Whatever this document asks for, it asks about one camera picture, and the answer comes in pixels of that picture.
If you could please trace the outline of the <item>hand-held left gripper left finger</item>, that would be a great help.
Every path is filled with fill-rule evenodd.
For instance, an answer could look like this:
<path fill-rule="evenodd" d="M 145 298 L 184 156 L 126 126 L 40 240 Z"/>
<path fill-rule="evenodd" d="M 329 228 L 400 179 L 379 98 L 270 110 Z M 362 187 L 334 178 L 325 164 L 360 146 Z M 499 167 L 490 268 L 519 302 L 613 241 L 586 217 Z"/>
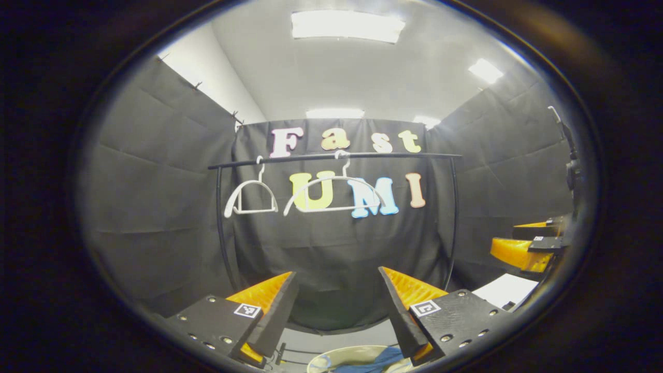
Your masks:
<path fill-rule="evenodd" d="M 203 296 L 166 325 L 214 354 L 265 364 L 277 349 L 300 290 L 289 271 L 227 297 Z"/>

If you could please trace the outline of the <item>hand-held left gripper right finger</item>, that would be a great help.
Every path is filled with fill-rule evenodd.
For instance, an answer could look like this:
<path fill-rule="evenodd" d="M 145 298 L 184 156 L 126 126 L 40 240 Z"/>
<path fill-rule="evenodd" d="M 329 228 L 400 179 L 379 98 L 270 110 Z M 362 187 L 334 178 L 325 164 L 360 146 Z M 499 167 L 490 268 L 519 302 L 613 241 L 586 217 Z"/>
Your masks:
<path fill-rule="evenodd" d="M 449 293 L 384 266 L 378 272 L 396 340 L 414 366 L 464 354 L 511 322 L 511 312 L 469 290 Z"/>

